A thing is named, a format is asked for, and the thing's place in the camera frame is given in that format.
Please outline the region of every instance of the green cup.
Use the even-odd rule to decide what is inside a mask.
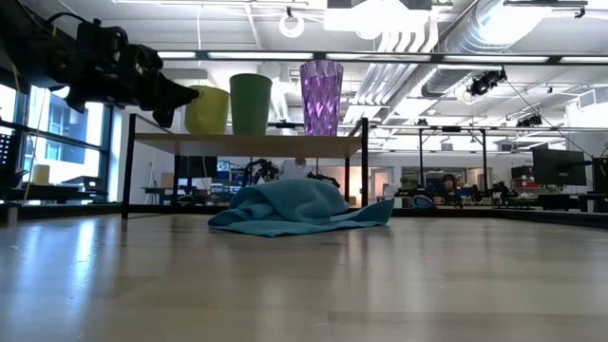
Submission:
[[[235,135],[266,135],[273,82],[257,74],[230,78],[232,130]]]

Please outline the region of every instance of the wooden floor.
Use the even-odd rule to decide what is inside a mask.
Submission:
[[[0,341],[608,340],[608,232],[397,218],[304,237],[206,218],[0,229]]]

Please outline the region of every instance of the purple vase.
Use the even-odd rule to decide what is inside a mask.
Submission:
[[[300,67],[306,135],[337,135],[343,74],[344,68],[334,61],[310,61]]]

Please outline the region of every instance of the blue towel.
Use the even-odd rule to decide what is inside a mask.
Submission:
[[[209,227],[261,237],[312,234],[387,224],[394,199],[344,213],[338,189],[320,180],[279,180],[240,190]]]

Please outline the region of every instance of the shelf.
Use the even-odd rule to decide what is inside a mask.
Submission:
[[[356,137],[137,133],[135,141],[183,156],[349,158],[361,148]]]

